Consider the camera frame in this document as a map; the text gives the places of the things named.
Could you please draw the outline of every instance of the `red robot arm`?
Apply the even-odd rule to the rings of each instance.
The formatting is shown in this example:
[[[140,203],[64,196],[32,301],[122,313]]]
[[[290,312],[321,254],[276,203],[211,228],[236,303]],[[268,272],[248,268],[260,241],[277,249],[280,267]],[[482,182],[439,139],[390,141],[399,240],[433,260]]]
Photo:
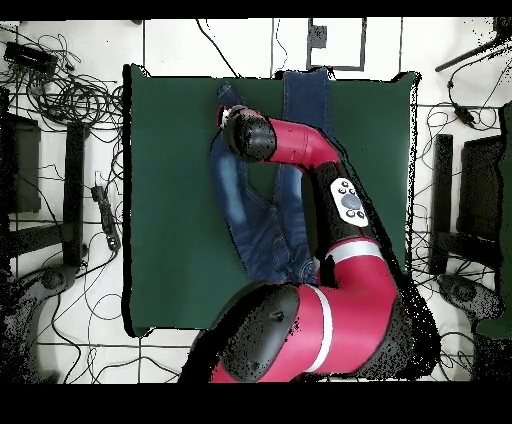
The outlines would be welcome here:
[[[319,287],[259,285],[236,302],[244,319],[218,353],[211,382],[286,382],[303,373],[391,378],[411,354],[411,328],[337,151],[318,129],[246,107],[226,113],[231,150],[303,172],[314,203]],[[199,343],[191,355],[197,354]],[[182,381],[189,373],[184,367]]]

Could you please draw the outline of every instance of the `blue jeans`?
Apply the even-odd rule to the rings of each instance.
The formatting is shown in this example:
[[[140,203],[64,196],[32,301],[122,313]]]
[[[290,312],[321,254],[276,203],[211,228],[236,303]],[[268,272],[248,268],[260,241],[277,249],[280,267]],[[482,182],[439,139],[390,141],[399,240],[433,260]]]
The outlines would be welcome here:
[[[283,79],[283,119],[328,132],[327,70],[286,72]],[[246,105],[229,83],[219,88],[217,98],[227,107]],[[316,284],[302,206],[302,173],[278,165],[269,202],[251,187],[248,164],[228,149],[222,131],[213,140],[208,162],[216,202],[249,278]]]

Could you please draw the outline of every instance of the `green mat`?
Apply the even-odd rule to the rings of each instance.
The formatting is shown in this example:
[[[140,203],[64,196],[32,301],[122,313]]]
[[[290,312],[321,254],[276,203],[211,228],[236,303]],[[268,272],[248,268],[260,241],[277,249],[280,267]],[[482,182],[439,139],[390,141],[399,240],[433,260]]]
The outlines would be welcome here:
[[[249,281],[213,199],[207,155],[216,133],[216,91],[229,80],[249,105],[281,117],[283,82],[150,78],[132,66],[132,293],[134,328],[207,328]],[[333,132],[406,263],[411,89],[396,82],[332,81]],[[275,167],[251,165],[271,194]]]

